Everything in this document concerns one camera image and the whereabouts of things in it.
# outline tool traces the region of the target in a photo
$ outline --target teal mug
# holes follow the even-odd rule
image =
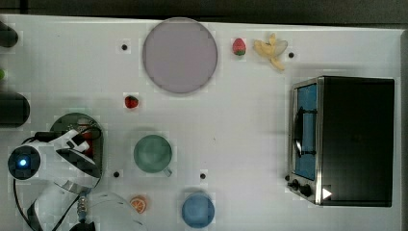
[[[167,177],[172,173],[168,167],[172,157],[171,146],[166,139],[157,135],[142,138],[135,146],[136,165],[148,173],[163,171]]]

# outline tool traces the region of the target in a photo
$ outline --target white table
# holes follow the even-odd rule
[[[29,230],[15,208],[12,178],[5,163],[10,152],[36,131],[49,130],[70,112],[95,117],[105,129],[105,167],[96,192],[130,200],[146,194],[150,207],[142,221],[151,231],[190,230],[180,217],[185,196],[196,190],[216,204],[208,230],[400,230],[400,30],[203,23],[218,47],[218,66],[209,85],[180,96],[155,86],[144,72],[141,48],[159,21],[1,15],[20,41],[0,48],[0,67],[8,71],[5,90],[25,95],[28,123],[0,129],[0,226]],[[271,33],[289,47],[277,72],[251,48]],[[235,38],[246,41],[239,59]],[[126,43],[127,51],[120,46]],[[289,59],[288,53],[294,52]],[[286,189],[289,89],[322,74],[395,78],[395,165],[392,208],[316,207]],[[140,107],[124,107],[127,93]],[[173,145],[173,175],[145,174],[133,160],[138,139],[152,133]],[[120,172],[119,178],[113,173]],[[207,178],[201,180],[200,172]]]

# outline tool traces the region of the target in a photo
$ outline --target black oven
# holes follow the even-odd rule
[[[393,79],[322,76],[293,86],[289,189],[317,205],[390,207]]]

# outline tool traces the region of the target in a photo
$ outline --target red fruit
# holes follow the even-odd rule
[[[125,105],[128,109],[136,108],[139,105],[139,100],[134,96],[127,96],[125,98]]]
[[[242,56],[245,54],[246,46],[242,38],[235,39],[234,43],[232,44],[232,50],[234,51],[234,54],[238,56]]]

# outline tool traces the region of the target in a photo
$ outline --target blue cup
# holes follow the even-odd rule
[[[216,209],[210,197],[196,192],[187,197],[182,208],[184,222],[191,228],[204,228],[214,219]]]

